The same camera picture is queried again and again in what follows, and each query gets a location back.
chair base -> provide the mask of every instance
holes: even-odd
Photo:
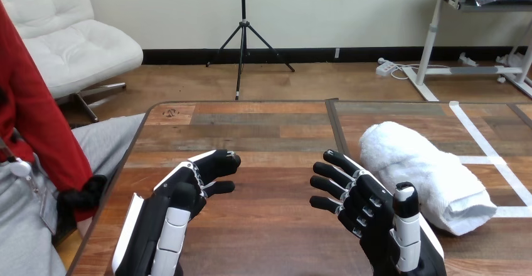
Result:
[[[70,94],[69,96],[58,98],[58,99],[56,99],[56,102],[57,102],[58,105],[61,105],[61,104],[67,103],[70,100],[77,101],[78,103],[80,103],[82,105],[83,110],[90,117],[90,120],[92,122],[98,122],[100,120],[98,119],[96,114],[94,114],[94,112],[92,112],[92,109],[85,102],[85,100],[83,98],[87,97],[87,96],[95,95],[95,94],[98,94],[98,93],[102,93],[102,92],[108,92],[108,91],[111,91],[111,90],[117,90],[117,89],[125,90],[125,87],[126,87],[125,83],[113,83],[113,84],[110,84],[110,85],[104,85],[104,86],[100,86],[100,87],[97,87],[97,88],[94,88],[94,89],[90,89],[90,90],[79,91],[77,93]]]

white towel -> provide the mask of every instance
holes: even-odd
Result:
[[[497,210],[477,177],[457,156],[395,122],[372,125],[360,138],[362,165],[393,192],[408,181],[420,209],[434,226],[463,235],[487,222]]]

robotic hand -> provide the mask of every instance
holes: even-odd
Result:
[[[179,163],[146,200],[134,194],[113,256],[113,273],[182,275],[179,256],[189,220],[210,196],[235,190],[233,181],[214,180],[234,174],[239,165],[234,152],[206,152]]]
[[[419,213],[416,189],[405,182],[390,192],[350,158],[328,150],[316,162],[311,185],[336,199],[313,196],[312,207],[328,210],[352,234],[370,260],[374,276],[446,275],[438,239]]]

white armchair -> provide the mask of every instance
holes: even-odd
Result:
[[[125,88],[125,83],[83,89],[140,66],[139,44],[121,30],[95,21],[90,0],[0,1],[52,96],[77,98],[97,122],[83,97]]]

tripod stand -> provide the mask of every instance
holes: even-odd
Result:
[[[216,61],[216,59],[218,58],[218,56],[220,55],[220,52],[225,48],[225,46],[227,46],[229,41],[231,41],[231,39],[237,34],[237,32],[242,29],[242,37],[240,38],[240,62],[238,63],[237,96],[235,97],[235,100],[238,100],[238,98],[240,96],[240,76],[242,75],[242,70],[243,70],[243,67],[244,67],[244,57],[247,56],[247,34],[246,34],[246,30],[248,28],[251,31],[253,31],[253,33],[262,41],[262,43],[264,43],[266,46],[268,46],[268,48],[270,48],[272,53],[275,54],[275,56],[277,57],[277,59],[281,63],[287,65],[288,68],[290,68],[290,70],[292,70],[292,72],[295,72],[295,70],[292,68],[292,66],[290,66],[290,64],[288,64],[287,62],[285,62],[283,60],[283,58],[279,55],[277,50],[275,50],[273,47],[271,47],[270,44],[268,44],[268,42],[266,42],[266,40],[263,39],[260,36],[260,34],[256,30],[254,30],[253,27],[250,25],[250,23],[246,20],[246,0],[242,0],[242,22],[238,23],[238,27],[235,29],[235,31],[231,34],[231,36],[227,39],[227,41],[225,41],[225,43],[216,52],[216,54],[213,57],[213,59],[210,60],[207,63],[207,65],[206,65],[207,67],[209,67],[211,65],[211,62],[214,63]]]

